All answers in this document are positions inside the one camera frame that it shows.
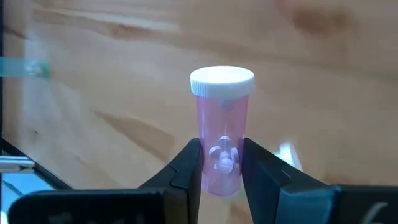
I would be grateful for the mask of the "teal pill bottle white cap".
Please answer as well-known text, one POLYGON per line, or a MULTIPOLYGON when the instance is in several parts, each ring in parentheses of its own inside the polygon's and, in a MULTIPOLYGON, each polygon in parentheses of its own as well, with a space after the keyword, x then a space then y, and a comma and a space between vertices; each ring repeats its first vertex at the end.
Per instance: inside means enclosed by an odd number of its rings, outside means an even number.
POLYGON ((0 57, 0 77, 48 78, 49 66, 42 61, 26 58, 0 57))

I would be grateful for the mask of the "aluminium extrusion bar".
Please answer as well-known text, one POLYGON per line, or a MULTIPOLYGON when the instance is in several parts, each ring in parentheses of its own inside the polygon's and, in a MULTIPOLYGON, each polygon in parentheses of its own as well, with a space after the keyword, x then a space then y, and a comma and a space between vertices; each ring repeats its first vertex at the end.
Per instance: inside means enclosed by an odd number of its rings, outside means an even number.
POLYGON ((0 173, 34 173, 35 162, 26 156, 0 156, 0 173))

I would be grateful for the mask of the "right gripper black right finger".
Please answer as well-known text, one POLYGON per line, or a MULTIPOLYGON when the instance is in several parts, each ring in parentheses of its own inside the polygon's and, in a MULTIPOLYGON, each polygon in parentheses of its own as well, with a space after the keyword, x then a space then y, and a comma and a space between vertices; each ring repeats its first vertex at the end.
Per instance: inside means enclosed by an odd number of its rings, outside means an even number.
POLYGON ((242 177, 254 224, 398 224, 398 187, 328 185, 249 138, 242 177))

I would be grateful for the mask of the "purple pill bottle white cap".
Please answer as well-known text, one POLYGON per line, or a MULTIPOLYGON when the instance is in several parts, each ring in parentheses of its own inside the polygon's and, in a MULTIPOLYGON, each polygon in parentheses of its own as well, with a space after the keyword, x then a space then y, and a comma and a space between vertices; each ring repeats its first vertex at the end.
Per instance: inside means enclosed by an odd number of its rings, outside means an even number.
POLYGON ((197 124, 203 153, 202 187, 230 197, 240 191, 248 99, 254 73, 235 66, 210 66, 190 74, 196 98, 197 124))

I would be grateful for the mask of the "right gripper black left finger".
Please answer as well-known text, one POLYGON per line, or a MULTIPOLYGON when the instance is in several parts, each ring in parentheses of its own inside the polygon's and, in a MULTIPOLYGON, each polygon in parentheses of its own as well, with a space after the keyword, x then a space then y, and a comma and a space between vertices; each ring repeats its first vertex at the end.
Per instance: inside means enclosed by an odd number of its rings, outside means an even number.
POLYGON ((136 189, 33 192, 10 206, 8 224, 197 224, 202 165, 192 139, 136 189))

